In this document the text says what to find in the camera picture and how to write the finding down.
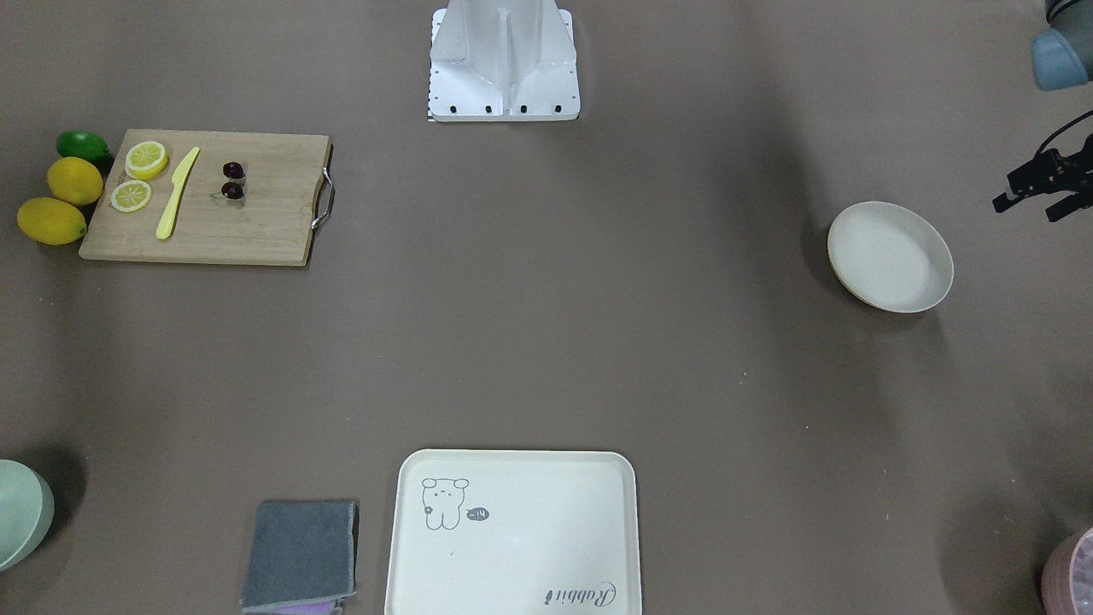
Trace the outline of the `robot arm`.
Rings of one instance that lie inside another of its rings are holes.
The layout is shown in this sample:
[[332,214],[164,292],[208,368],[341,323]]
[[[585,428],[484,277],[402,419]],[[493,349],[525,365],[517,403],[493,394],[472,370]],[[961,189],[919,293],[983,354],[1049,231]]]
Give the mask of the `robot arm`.
[[1092,3],[1046,1],[1047,28],[1031,43],[1033,78],[1043,92],[1089,85],[1092,80]]

